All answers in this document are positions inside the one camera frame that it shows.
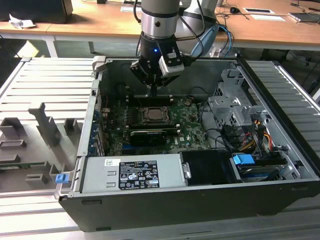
floor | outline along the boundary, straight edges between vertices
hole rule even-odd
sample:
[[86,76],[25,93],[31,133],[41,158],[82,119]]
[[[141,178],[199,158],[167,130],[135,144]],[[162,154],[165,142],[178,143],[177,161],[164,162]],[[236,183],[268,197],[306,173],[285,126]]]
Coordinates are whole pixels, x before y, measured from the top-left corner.
[[[19,52],[24,57],[50,56],[46,43],[41,40],[0,39],[0,46],[0,84],[8,78],[14,67],[18,64],[19,58],[14,57],[16,53]],[[59,41],[57,48],[61,58],[92,58],[95,55],[129,57],[135,55],[136,44],[95,42],[94,49],[96,54],[89,52],[87,42]],[[234,48],[234,52],[240,53],[247,60],[260,60],[262,51],[262,49],[254,48]],[[281,61],[286,53],[282,50],[270,50],[268,55],[267,60]],[[286,59],[281,61],[281,65],[298,83],[302,84],[318,61],[320,61],[319,52],[290,51],[286,55]],[[320,64],[309,75],[303,87],[308,89],[312,81],[315,81],[319,76]]]

desk leg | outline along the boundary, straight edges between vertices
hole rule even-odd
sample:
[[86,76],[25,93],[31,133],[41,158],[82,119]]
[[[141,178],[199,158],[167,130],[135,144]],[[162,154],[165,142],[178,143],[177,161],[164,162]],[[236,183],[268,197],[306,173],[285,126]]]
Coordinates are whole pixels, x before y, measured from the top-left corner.
[[46,46],[49,50],[50,57],[51,58],[57,58],[58,57],[58,48],[57,43],[54,40],[45,40]]
[[89,41],[89,49],[90,49],[90,53],[91,54],[94,54],[96,51],[95,51],[95,46],[94,46],[94,42],[93,41]]

red wire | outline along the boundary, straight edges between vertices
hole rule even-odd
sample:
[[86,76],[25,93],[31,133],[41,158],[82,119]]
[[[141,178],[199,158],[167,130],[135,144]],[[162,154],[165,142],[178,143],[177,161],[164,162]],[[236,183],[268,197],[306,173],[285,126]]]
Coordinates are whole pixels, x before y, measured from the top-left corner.
[[243,143],[242,143],[242,146],[244,146],[245,145],[245,138],[246,138],[246,136],[249,136],[249,135],[252,135],[252,133],[246,133],[244,136],[243,136]]

computer case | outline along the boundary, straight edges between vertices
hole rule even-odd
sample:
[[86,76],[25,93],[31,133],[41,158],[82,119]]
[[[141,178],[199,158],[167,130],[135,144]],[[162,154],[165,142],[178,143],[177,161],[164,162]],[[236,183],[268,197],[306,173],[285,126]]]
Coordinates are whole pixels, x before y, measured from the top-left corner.
[[0,21],[8,21],[11,14],[34,23],[65,24],[72,12],[71,0],[0,0]]

blue latch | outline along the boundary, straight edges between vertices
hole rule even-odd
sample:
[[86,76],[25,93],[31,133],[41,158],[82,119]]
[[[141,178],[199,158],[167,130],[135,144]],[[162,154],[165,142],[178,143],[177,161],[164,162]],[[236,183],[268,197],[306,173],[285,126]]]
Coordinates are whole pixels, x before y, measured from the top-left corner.
[[236,165],[255,164],[255,160],[251,154],[237,154],[233,157],[233,161]]
[[60,173],[55,177],[56,184],[67,184],[69,183],[69,175],[68,173]]

